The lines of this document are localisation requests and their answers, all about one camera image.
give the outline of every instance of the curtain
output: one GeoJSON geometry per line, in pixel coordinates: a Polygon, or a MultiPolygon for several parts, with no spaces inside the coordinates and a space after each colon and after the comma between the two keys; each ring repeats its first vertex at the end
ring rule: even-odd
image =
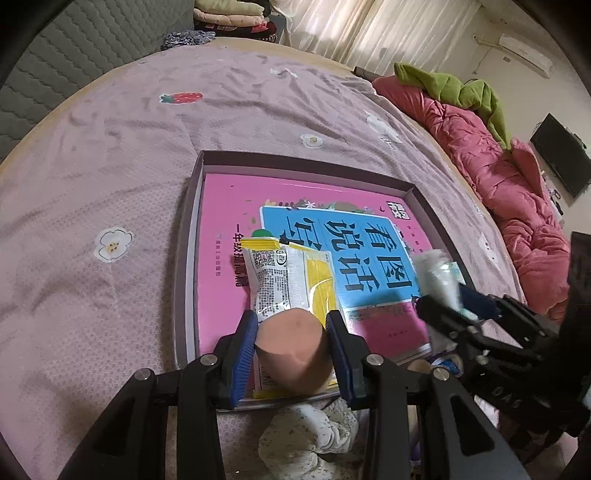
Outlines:
{"type": "Polygon", "coordinates": [[[395,61],[437,70],[480,3],[476,0],[274,0],[287,18],[282,43],[351,68],[392,74],[395,61]]]}

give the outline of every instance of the wall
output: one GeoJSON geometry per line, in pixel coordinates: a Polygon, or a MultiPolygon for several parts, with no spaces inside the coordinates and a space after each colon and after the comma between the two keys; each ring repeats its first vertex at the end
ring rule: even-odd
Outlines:
{"type": "MultiPolygon", "coordinates": [[[[486,80],[503,102],[507,127],[513,136],[529,140],[535,126],[552,113],[591,146],[591,96],[568,60],[535,45],[504,25],[487,21],[485,11],[479,11],[478,18],[468,27],[444,67],[445,71],[464,81],[474,77],[486,80]],[[503,32],[519,38],[552,59],[553,74],[545,79],[517,57],[496,48],[478,46],[472,38],[473,32],[492,43],[497,42],[503,32]]],[[[548,172],[543,161],[538,160],[541,168],[548,172]]],[[[564,210],[564,233],[567,236],[572,231],[591,233],[591,189],[574,200],[557,179],[553,180],[563,197],[560,204],[564,210]]]]}

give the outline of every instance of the gray quilted mattress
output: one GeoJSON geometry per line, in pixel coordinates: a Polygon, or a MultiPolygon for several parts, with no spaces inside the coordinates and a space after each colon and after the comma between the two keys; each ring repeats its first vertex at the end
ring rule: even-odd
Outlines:
{"type": "Polygon", "coordinates": [[[0,163],[49,112],[104,73],[193,27],[193,0],[74,0],[29,45],[0,89],[0,163]]]}

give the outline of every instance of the pink comforter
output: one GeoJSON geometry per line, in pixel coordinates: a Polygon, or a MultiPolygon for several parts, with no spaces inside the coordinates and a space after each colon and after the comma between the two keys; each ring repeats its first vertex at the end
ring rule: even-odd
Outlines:
{"type": "Polygon", "coordinates": [[[414,118],[443,147],[498,225],[531,309],[561,318],[570,245],[550,205],[531,148],[514,138],[503,151],[475,113],[439,103],[396,77],[376,91],[414,118]]]}

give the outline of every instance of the strawberry print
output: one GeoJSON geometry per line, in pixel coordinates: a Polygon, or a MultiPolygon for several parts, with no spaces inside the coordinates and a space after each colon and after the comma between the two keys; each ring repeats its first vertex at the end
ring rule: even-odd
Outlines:
{"type": "Polygon", "coordinates": [[[197,92],[180,92],[171,93],[170,95],[163,93],[160,95],[160,103],[194,103],[202,98],[203,95],[197,92]]]}

